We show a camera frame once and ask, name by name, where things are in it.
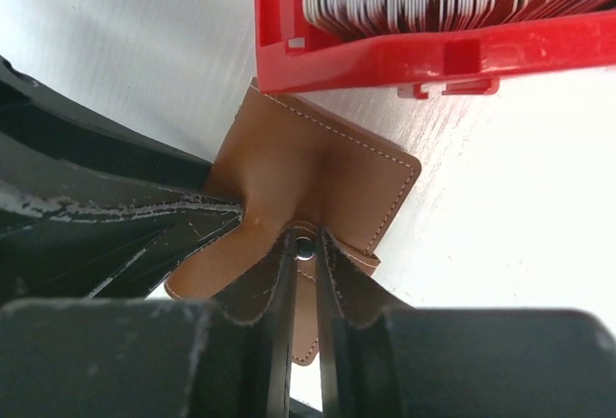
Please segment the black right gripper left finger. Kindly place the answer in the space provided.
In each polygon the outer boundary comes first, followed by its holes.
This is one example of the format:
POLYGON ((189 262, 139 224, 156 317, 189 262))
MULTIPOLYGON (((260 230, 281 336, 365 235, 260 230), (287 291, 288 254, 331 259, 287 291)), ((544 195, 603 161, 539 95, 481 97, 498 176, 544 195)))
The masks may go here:
POLYGON ((295 235, 209 300, 19 300, 1 311, 5 417, 285 417, 295 235))

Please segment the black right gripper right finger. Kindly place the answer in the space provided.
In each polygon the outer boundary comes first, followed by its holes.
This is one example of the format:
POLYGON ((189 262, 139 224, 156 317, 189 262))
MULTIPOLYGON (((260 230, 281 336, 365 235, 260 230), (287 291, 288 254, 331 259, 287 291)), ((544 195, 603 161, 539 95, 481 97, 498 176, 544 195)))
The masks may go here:
POLYGON ((576 310, 416 309, 317 235, 327 417, 611 417, 615 340, 576 310))

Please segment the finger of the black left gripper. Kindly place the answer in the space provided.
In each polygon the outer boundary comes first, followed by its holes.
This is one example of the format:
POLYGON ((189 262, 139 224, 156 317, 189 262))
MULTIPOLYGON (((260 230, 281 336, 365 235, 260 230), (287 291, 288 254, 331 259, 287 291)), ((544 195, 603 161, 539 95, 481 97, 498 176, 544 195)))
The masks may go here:
POLYGON ((1 162, 1 301, 144 298, 242 208, 15 147, 1 162))
POLYGON ((1 133, 53 159, 186 190, 212 163, 128 127, 46 87, 1 59, 1 133))

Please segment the brown leather card holder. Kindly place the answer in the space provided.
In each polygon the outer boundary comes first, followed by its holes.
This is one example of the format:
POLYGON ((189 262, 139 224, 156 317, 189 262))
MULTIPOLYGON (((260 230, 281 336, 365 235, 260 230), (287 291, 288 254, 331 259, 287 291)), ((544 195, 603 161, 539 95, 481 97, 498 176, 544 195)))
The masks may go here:
POLYGON ((422 170, 401 147, 305 99, 250 85, 205 181, 210 196, 239 200, 241 224, 187 258, 167 279, 176 299, 211 298, 245 273, 287 230, 328 229, 362 271, 422 170))

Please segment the red plastic card tray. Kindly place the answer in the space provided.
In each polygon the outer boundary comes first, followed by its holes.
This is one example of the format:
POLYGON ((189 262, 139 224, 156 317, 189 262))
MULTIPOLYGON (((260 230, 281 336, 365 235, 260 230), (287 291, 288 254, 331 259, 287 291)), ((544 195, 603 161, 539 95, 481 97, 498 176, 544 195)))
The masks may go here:
POLYGON ((425 99, 495 93, 502 78, 614 65, 615 13, 604 11, 452 33, 345 42, 309 24, 301 0, 254 0, 263 93, 397 88, 425 99))

